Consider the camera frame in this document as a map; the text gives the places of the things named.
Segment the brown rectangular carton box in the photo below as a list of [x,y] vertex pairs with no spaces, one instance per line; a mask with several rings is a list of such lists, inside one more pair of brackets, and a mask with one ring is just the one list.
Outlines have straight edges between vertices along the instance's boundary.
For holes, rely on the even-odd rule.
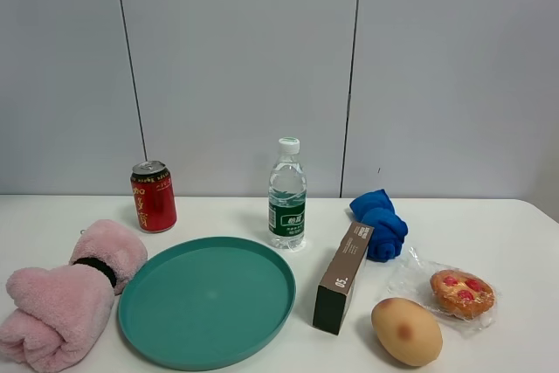
[[317,288],[312,320],[315,328],[340,334],[373,231],[371,226],[353,222],[342,238]]

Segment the clear water bottle green label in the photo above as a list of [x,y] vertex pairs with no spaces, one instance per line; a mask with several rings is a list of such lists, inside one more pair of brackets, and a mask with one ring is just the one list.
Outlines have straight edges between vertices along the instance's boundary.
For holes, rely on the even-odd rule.
[[307,178],[300,162],[300,141],[279,139],[279,156],[268,186],[268,230],[271,245],[296,250],[305,237]]

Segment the blue rolled cloth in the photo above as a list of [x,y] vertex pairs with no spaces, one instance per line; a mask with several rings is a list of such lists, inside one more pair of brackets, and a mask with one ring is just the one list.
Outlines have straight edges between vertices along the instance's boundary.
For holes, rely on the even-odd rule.
[[375,190],[355,198],[349,205],[355,221],[373,228],[367,259],[385,263],[401,254],[407,224],[396,214],[385,190]]

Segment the red soda can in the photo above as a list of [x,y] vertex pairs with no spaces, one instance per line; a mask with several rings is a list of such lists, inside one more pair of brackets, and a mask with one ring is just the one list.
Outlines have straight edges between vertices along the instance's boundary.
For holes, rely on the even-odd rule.
[[167,166],[160,161],[136,164],[130,182],[140,228],[150,233],[171,229],[176,224],[177,215]]

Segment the teal round plastic plate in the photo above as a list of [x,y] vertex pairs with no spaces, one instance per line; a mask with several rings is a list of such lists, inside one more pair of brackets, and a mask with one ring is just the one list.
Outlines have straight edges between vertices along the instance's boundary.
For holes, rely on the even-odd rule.
[[296,297],[273,249],[234,237],[199,238],[151,258],[126,285],[120,330],[140,355],[173,370],[215,370],[262,350]]

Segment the beige egg-shaped bread bun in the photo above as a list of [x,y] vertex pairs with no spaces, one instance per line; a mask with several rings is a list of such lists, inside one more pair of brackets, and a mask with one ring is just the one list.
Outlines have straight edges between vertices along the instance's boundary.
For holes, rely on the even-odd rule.
[[405,298],[387,298],[371,312],[372,327],[384,349],[399,362],[423,367],[435,361],[443,336],[433,314]]

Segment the wrapped cherry pastry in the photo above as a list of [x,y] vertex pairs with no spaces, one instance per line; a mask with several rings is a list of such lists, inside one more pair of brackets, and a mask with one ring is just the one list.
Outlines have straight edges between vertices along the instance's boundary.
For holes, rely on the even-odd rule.
[[490,283],[457,267],[424,259],[413,247],[397,261],[384,295],[417,303],[464,336],[489,328],[497,318],[499,294]]

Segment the pink fluffy rolled towel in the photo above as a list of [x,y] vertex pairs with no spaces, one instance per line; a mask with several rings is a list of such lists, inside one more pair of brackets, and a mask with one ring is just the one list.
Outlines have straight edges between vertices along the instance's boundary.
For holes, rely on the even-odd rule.
[[[76,259],[95,257],[114,269],[117,284]],[[148,259],[127,227],[98,220],[80,235],[69,262],[50,270],[26,267],[6,282],[16,308],[1,325],[1,354],[37,372],[79,363],[107,326],[114,301]]]

